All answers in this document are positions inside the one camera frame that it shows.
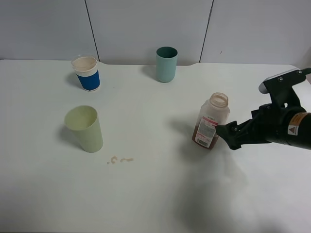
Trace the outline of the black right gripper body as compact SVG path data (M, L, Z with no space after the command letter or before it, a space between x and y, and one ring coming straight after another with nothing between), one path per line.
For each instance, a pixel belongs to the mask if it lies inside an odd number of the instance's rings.
M302 107L263 105L252 114L255 139L303 149L311 148L311 114Z

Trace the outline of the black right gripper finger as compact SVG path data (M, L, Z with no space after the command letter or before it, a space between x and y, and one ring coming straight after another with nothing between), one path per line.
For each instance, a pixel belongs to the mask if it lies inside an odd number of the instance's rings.
M237 150L242 145L257 143L253 135L253 120L249 119L244 123L237 124L237 121L230 122L226 125L217 125L216 134L221 137L231 150Z

